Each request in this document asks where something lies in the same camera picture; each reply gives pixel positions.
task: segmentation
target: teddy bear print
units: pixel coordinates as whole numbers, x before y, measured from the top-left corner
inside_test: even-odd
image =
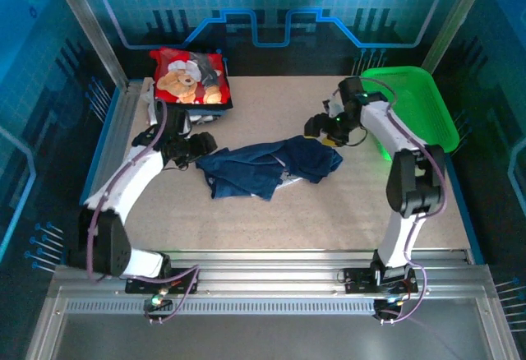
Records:
[[[221,74],[219,70],[213,70],[214,78]],[[194,104],[196,102],[197,84],[201,82],[202,72],[198,64],[193,60],[184,62],[177,60],[168,65],[168,73],[159,78],[157,88],[166,90],[171,95],[179,98],[183,104]],[[203,80],[205,95],[203,96],[204,104],[218,104],[221,102],[221,92],[217,82],[206,82]]]

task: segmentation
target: work surface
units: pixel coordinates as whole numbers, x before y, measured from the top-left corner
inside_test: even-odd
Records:
[[[307,119],[323,110],[340,76],[230,77],[234,108],[210,132],[218,148],[233,150],[302,134]],[[130,133],[148,126],[140,100]],[[352,134],[358,141],[362,132]],[[374,249],[384,236],[390,207],[385,185],[390,162],[369,136],[358,147],[339,148],[341,166],[318,184],[305,180],[257,197],[212,200],[203,172],[164,171],[152,180],[127,217],[134,247],[177,249]],[[416,247],[467,248],[468,239],[448,186],[444,214],[428,220]]]

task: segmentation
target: green bin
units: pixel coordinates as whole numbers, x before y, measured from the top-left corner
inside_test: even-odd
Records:
[[[446,153],[456,149],[459,133],[429,72],[420,67],[384,67],[370,68],[362,76],[383,81],[396,92],[394,112],[427,144],[440,145]],[[385,87],[371,81],[362,83],[367,92],[381,91],[392,101],[393,95]],[[390,159],[383,147],[381,152]]]

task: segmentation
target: enclosure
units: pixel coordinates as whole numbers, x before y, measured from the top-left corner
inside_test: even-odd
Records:
[[[448,346],[461,358],[524,356],[525,0],[1,2],[6,358],[143,358],[174,346],[181,358],[454,358]],[[155,332],[124,282],[93,287],[62,265],[82,205],[150,125],[141,95],[162,47],[223,55],[233,108],[193,128],[218,149],[303,134],[346,76],[432,74],[458,139],[445,157],[449,204],[413,253],[430,271],[415,313],[426,327],[379,326],[370,298],[338,282],[342,268],[370,261],[390,218],[392,162],[371,135],[338,148],[343,163],[320,183],[295,182],[271,201],[213,199],[193,164],[157,175],[127,236],[201,275],[183,315]],[[224,343],[241,333],[245,346]],[[124,344],[132,335],[144,342]]]

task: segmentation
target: purple cable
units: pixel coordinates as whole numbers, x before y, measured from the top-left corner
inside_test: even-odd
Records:
[[[161,121],[161,125],[159,127],[159,130],[157,131],[157,134],[155,135],[154,139],[151,143],[148,144],[146,148],[144,148],[137,156],[135,156],[133,159],[128,161],[126,165],[124,165],[121,169],[117,171],[117,173],[113,176],[112,180],[106,187],[104,194],[102,197],[100,197],[99,203],[95,207],[95,212],[93,213],[93,217],[91,218],[90,222],[90,228],[88,228],[88,241],[86,245],[86,257],[85,257],[85,269],[88,273],[88,277],[90,280],[94,283],[97,283],[97,279],[93,276],[93,242],[95,239],[95,228],[97,226],[97,219],[99,218],[100,211],[102,210],[102,207],[104,205],[104,202],[108,200],[109,193],[112,191],[115,184],[118,182],[118,180],[124,175],[124,173],[132,166],[135,165],[135,163],[142,158],[144,155],[146,155],[148,152],[150,152],[155,144],[159,141],[160,137],[163,135],[164,128],[166,127],[166,120],[168,116],[168,108],[166,106],[166,103],[160,99],[159,100],[161,104],[163,105],[163,120]]]
[[[162,325],[165,321],[169,321],[170,319],[172,319],[174,316],[176,316],[179,313],[179,310],[182,308],[182,305],[184,304],[185,300],[188,297],[188,294],[190,293],[191,287],[197,281],[197,274],[199,274],[199,266],[198,265],[194,265],[190,270],[184,271],[182,274],[177,275],[178,278],[175,278],[175,279],[182,278],[184,275],[187,275],[187,274],[189,274],[192,271],[194,271],[194,275],[191,277],[191,282],[190,282],[190,284],[187,287],[187,291],[184,293],[184,296],[182,296],[181,301],[175,307],[175,309],[173,310],[172,313],[170,313],[168,316],[165,316],[165,317],[159,317],[158,319],[155,319],[154,317],[148,315],[148,313],[145,314],[145,316],[150,319],[150,324],[151,325]]]
[[[440,207],[435,212],[431,212],[429,214],[425,214],[423,216],[417,217],[415,219],[415,221],[413,222],[413,226],[411,227],[411,230],[409,231],[408,239],[405,242],[405,246],[404,246],[404,257],[405,257],[405,260],[407,260],[407,262],[408,262],[408,264],[410,266],[420,268],[420,270],[422,271],[422,274],[423,274],[423,285],[422,285],[422,291],[420,292],[420,296],[418,297],[417,305],[415,305],[415,307],[407,315],[404,315],[404,316],[400,316],[399,315],[399,317],[397,317],[394,321],[390,321],[391,324],[394,324],[394,323],[399,323],[401,321],[404,321],[405,319],[408,319],[418,309],[418,307],[420,307],[420,304],[422,304],[422,301],[424,299],[424,295],[426,294],[426,290],[427,290],[427,272],[426,272],[426,269],[424,268],[423,265],[420,265],[420,264],[412,261],[411,258],[408,256],[408,254],[409,254],[409,244],[413,240],[414,234],[415,234],[416,229],[417,229],[418,222],[420,220],[431,218],[432,216],[436,216],[436,215],[439,215],[442,212],[444,212],[444,210],[445,210],[445,208],[447,206],[447,193],[445,192],[445,178],[444,178],[444,175],[441,172],[440,167],[438,166],[438,163],[435,161],[435,159],[433,159],[433,156],[431,156],[431,154],[426,150],[426,148],[423,145],[420,144],[420,142],[415,140],[410,133],[408,133],[402,126],[400,126],[400,124],[393,117],[393,114],[392,114],[393,106],[398,102],[398,95],[396,94],[396,92],[389,85],[387,85],[385,82],[378,81],[377,79],[366,78],[366,77],[362,77],[362,76],[360,76],[360,79],[363,80],[363,81],[370,81],[370,82],[373,82],[373,83],[377,83],[378,85],[381,85],[381,86],[385,87],[393,95],[393,101],[391,103],[389,103],[389,105],[387,105],[387,109],[385,110],[385,115],[387,116],[387,118],[389,119],[391,124],[400,133],[402,133],[407,138],[407,140],[409,142],[411,142],[413,145],[415,145],[424,154],[424,156],[426,156],[426,158],[431,163],[431,166],[435,170],[436,175],[438,176],[438,178],[440,180],[442,191],[444,192],[444,197],[442,198],[442,203],[441,203]]]
[[[396,312],[396,311],[391,311],[389,309],[385,309],[383,310],[382,312],[384,313],[390,313],[391,315],[396,315],[396,316],[400,316],[400,313]],[[443,339],[441,337],[441,335],[438,333],[438,331],[436,331],[435,329],[433,329],[432,327],[430,327],[429,325],[421,322],[421,321],[418,321],[416,319],[413,319],[412,317],[408,317],[408,319],[414,323],[415,325],[419,325],[420,327],[422,327],[423,329],[427,330],[427,332],[433,334],[435,336],[436,339],[438,339],[441,344],[444,345],[444,347],[450,351],[450,353],[455,356],[458,360],[463,360],[454,350],[453,348],[451,348],[447,342],[445,341],[445,339]]]

